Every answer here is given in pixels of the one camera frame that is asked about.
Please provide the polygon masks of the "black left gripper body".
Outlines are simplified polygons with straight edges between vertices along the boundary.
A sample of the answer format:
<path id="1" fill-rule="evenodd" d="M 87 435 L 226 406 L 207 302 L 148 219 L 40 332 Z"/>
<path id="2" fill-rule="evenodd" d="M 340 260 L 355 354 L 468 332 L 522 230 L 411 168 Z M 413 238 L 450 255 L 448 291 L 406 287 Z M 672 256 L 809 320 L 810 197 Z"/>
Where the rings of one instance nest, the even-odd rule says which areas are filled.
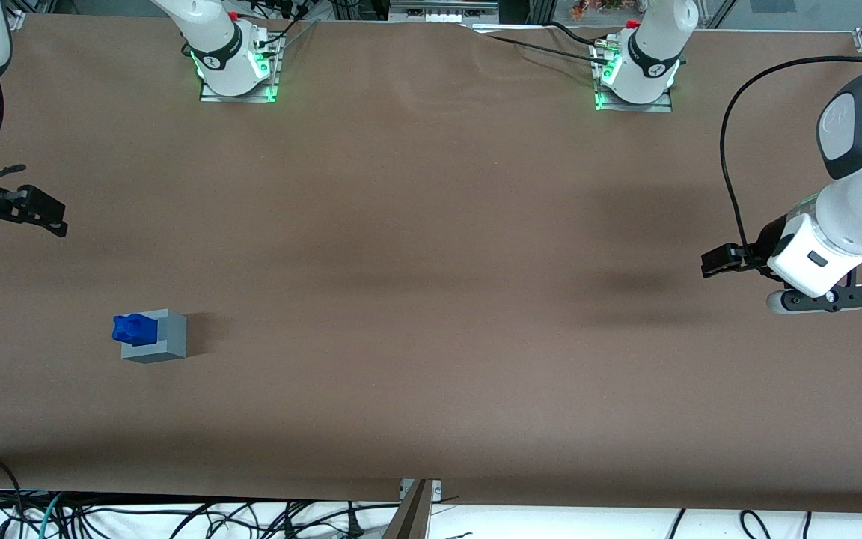
<path id="1" fill-rule="evenodd" d="M 747 243 L 745 246 L 746 272 L 757 272 L 762 276 L 777 276 L 774 270 L 770 269 L 768 261 L 779 250 L 786 220 L 786 216 L 773 219 L 760 229 L 755 242 Z"/>

